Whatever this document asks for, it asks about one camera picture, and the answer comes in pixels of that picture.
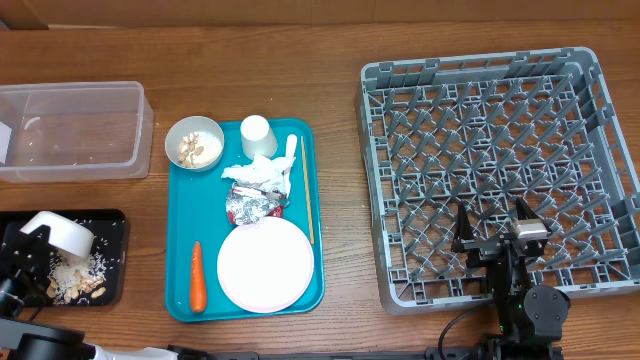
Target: wooden table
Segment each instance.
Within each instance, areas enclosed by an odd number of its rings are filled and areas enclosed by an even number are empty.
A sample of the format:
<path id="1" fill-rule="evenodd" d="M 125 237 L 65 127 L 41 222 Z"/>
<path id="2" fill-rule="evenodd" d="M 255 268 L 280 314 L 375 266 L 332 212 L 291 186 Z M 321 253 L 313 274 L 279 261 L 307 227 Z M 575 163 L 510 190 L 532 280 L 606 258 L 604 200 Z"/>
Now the wooden table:
<path id="1" fill-rule="evenodd" d="M 177 344 L 259 353 L 420 351 L 435 346 L 455 313 L 395 317 L 380 306 L 369 197 L 353 98 L 373 61 L 587 46 L 601 61 L 631 156 L 640 161 L 640 23 L 518 22 L 72 30 L 0 33 L 0 83 L 136 80 L 155 112 L 144 180 L 0 184 L 0 210 L 122 209 L 131 241 L 122 300 L 101 309 L 46 309 L 38 321 L 84 330 L 87 341 L 135 349 Z M 165 134 L 192 114 L 239 120 L 299 117 L 315 133 L 326 295 L 295 316 L 181 324 L 164 308 Z M 567 358 L 640 353 L 640 293 L 574 302 L 564 326 Z M 496 331 L 486 312 L 463 321 L 447 345 Z"/>

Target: gray dish rack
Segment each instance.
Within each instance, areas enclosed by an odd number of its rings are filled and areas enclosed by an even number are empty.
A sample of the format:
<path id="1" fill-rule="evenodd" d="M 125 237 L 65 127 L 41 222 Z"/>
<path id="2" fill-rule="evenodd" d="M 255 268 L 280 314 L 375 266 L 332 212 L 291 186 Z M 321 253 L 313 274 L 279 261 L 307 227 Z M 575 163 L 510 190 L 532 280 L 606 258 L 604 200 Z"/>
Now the gray dish rack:
<path id="1" fill-rule="evenodd" d="M 572 298 L 640 289 L 639 183 L 587 48 L 380 62 L 356 96 L 380 298 L 392 314 L 488 298 L 450 251 L 458 205 L 479 239 L 522 196 L 551 226 L 536 284 Z"/>

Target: white plate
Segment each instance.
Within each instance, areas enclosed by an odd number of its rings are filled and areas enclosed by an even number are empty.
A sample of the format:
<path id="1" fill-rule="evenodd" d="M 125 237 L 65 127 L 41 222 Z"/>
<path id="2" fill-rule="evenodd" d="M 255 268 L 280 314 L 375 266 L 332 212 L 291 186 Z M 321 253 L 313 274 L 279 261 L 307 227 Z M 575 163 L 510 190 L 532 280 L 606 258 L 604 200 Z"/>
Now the white plate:
<path id="1" fill-rule="evenodd" d="M 313 276 L 313 250 L 291 222 L 266 217 L 235 228 L 220 248 L 218 280 L 247 311 L 271 313 L 296 302 Z"/>

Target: black tray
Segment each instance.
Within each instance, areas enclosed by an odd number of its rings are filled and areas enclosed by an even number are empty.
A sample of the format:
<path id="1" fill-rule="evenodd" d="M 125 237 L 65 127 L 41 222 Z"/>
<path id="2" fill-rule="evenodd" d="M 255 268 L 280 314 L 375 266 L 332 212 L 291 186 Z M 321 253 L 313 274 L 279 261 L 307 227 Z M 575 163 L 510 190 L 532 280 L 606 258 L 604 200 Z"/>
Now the black tray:
<path id="1" fill-rule="evenodd" d="M 38 212 L 0 212 L 0 244 L 3 244 L 5 239 L 15 236 L 14 234 L 18 233 Z M 53 210 L 52 212 L 69 220 L 75 220 L 96 236 L 91 247 L 91 254 L 101 254 L 106 259 L 105 281 L 101 285 L 105 287 L 106 291 L 97 299 L 92 299 L 90 294 L 84 293 L 78 299 L 71 300 L 68 305 L 48 304 L 45 306 L 102 306 L 117 303 L 122 297 L 125 260 L 129 243 L 129 223 L 126 221 L 122 211 L 117 209 L 98 209 Z M 40 305 L 41 302 L 36 301 L 34 298 L 28 297 L 25 299 L 25 307 L 37 307 Z"/>

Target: cable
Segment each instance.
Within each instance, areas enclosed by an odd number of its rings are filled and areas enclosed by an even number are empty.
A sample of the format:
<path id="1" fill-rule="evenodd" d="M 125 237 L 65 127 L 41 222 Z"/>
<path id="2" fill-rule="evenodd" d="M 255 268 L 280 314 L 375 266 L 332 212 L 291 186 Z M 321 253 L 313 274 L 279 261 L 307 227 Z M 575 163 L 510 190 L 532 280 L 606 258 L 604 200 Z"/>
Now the cable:
<path id="1" fill-rule="evenodd" d="M 34 311 L 33 314 L 31 314 L 31 317 L 29 318 L 29 322 L 31 322 L 31 321 L 36 319 L 36 316 L 38 316 L 38 314 L 40 314 L 40 311 L 42 311 L 43 307 L 44 306 L 38 307 L 38 309 L 36 309 L 36 311 Z"/>
<path id="2" fill-rule="evenodd" d="M 440 354 L 440 359 L 447 360 L 447 357 L 444 356 L 444 351 L 442 349 L 442 343 L 444 342 L 444 337 L 447 335 L 447 332 L 449 332 L 449 330 L 451 330 L 453 325 L 458 323 L 458 321 L 460 321 L 460 320 L 466 318 L 467 316 L 477 312 L 478 310 L 483 309 L 484 307 L 486 307 L 487 305 L 490 305 L 490 304 L 493 304 L 493 300 L 482 302 L 482 303 L 480 303 L 480 304 L 468 309 L 467 311 L 463 312 L 462 314 L 458 315 L 455 319 L 451 320 L 451 322 L 447 326 L 445 326 L 444 330 L 442 330 L 442 333 L 440 334 L 440 339 L 438 339 L 438 354 Z"/>

